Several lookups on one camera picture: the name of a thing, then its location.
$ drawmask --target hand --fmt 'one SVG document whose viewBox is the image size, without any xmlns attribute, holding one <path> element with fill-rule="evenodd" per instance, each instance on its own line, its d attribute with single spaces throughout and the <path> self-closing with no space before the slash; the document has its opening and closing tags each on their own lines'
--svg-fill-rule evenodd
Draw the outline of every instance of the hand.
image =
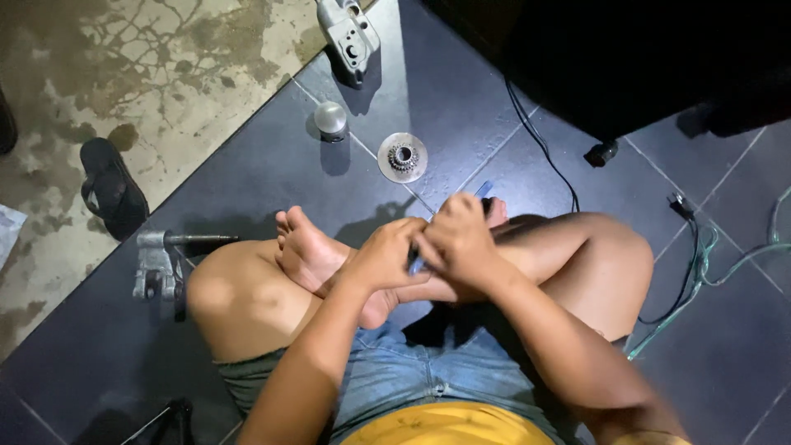
<svg viewBox="0 0 791 445">
<path fill-rule="evenodd" d="M 449 197 L 415 241 L 432 268 L 476 288 L 492 264 L 501 260 L 486 226 L 483 206 L 469 193 Z"/>
<path fill-rule="evenodd" d="M 404 218 L 378 228 L 344 266 L 341 280 L 353 280 L 371 293 L 425 283 L 431 277 L 429 273 L 407 274 L 407 257 L 415 235 L 427 225 L 423 218 Z"/>
</svg>

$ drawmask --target concrete floor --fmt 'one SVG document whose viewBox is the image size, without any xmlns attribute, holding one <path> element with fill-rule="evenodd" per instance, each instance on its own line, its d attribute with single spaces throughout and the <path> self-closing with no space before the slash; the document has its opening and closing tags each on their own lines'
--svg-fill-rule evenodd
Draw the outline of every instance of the concrete floor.
<svg viewBox="0 0 791 445">
<path fill-rule="evenodd" d="M 0 272 L 0 360 L 117 245 L 79 196 L 81 143 L 113 141 L 153 211 L 323 46 L 313 0 L 5 2 L 20 139 L 0 203 L 28 221 Z"/>
</svg>

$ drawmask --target black cable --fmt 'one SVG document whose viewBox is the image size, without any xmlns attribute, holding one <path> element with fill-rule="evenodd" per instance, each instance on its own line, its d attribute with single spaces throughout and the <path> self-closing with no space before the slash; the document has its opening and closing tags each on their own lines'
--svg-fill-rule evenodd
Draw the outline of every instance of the black cable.
<svg viewBox="0 0 791 445">
<path fill-rule="evenodd" d="M 561 179 L 563 179 L 563 182 L 565 182 L 566 186 L 569 188 L 569 191 L 571 192 L 571 211 L 580 211 L 580 200 L 579 197 L 577 197 L 577 192 L 574 190 L 574 187 L 571 186 L 571 183 L 566 179 L 566 177 L 563 176 L 563 173 L 560 173 L 560 170 L 558 170 L 558 167 L 555 166 L 554 162 L 552 162 L 552 158 L 549 155 L 549 146 L 547 145 L 547 141 L 541 137 L 539 131 L 536 130 L 535 126 L 533 126 L 533 122 L 530 120 L 528 112 L 524 110 L 522 103 L 519 102 L 519 98 L 513 92 L 511 81 L 508 78 L 505 80 L 505 87 L 508 90 L 508 95 L 511 97 L 511 104 L 513 104 L 514 109 L 516 109 L 517 115 L 519 116 L 519 121 L 522 123 L 522 126 L 528 131 L 528 133 L 530 133 L 530 136 L 536 140 L 536 142 L 541 147 L 541 151 L 544 153 L 544 157 L 547 158 L 549 165 L 552 167 L 554 172 L 557 173 Z"/>
<path fill-rule="evenodd" d="M 659 318 L 654 320 L 646 321 L 642 317 L 638 317 L 638 320 L 646 325 L 655 325 L 656 323 L 661 323 L 668 319 L 676 309 L 683 306 L 684 303 L 689 301 L 690 297 L 684 298 L 684 295 L 687 293 L 687 286 L 689 285 L 690 278 L 693 276 L 692 272 L 695 270 L 695 266 L 698 263 L 698 246 L 699 246 L 699 228 L 698 228 L 698 220 L 695 219 L 694 215 L 691 215 L 689 219 L 687 219 L 687 223 L 689 224 L 690 230 L 692 230 L 692 239 L 694 242 L 694 250 L 692 253 L 692 259 L 690 260 L 689 265 L 687 266 L 687 273 L 684 274 L 684 281 L 681 283 L 681 291 L 679 291 L 676 300 L 673 302 L 673 306 L 668 309 L 667 312 L 662 314 Z"/>
</svg>

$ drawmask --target blue screwdriver handle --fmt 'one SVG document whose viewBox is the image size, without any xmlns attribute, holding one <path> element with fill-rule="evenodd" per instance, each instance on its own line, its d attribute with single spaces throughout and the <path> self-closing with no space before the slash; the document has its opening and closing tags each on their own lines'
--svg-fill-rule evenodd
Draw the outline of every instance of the blue screwdriver handle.
<svg viewBox="0 0 791 445">
<path fill-rule="evenodd" d="M 481 185 L 481 188 L 479 188 L 478 191 L 475 192 L 475 198 L 478 200 L 482 200 L 483 198 L 486 198 L 486 195 L 488 195 L 489 192 L 491 192 L 492 187 L 494 187 L 494 182 L 487 180 L 486 182 L 483 183 L 483 185 Z M 418 254 L 417 249 L 412 249 L 409 252 L 409 259 L 410 259 L 409 269 L 408 269 L 409 276 L 416 275 L 418 272 L 420 272 L 423 269 L 423 266 L 426 265 L 426 260 L 424 260 Z"/>
</svg>

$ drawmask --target denim shorts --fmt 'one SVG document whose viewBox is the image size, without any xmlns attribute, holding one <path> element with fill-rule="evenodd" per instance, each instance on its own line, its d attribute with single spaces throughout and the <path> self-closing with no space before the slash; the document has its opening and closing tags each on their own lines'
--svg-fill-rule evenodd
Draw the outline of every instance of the denim shorts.
<svg viewBox="0 0 791 445">
<path fill-rule="evenodd" d="M 418 344 L 405 332 L 436 335 L 424 335 Z M 284 352 L 218 365 L 242 413 L 252 407 Z M 323 441 L 340 443 L 380 416 L 442 401 L 488 403 L 525 417 L 558 444 L 577 442 L 577 424 L 543 386 L 518 337 L 490 304 L 459 310 L 435 306 L 404 331 L 389 321 L 378 329 L 358 329 Z"/>
</svg>

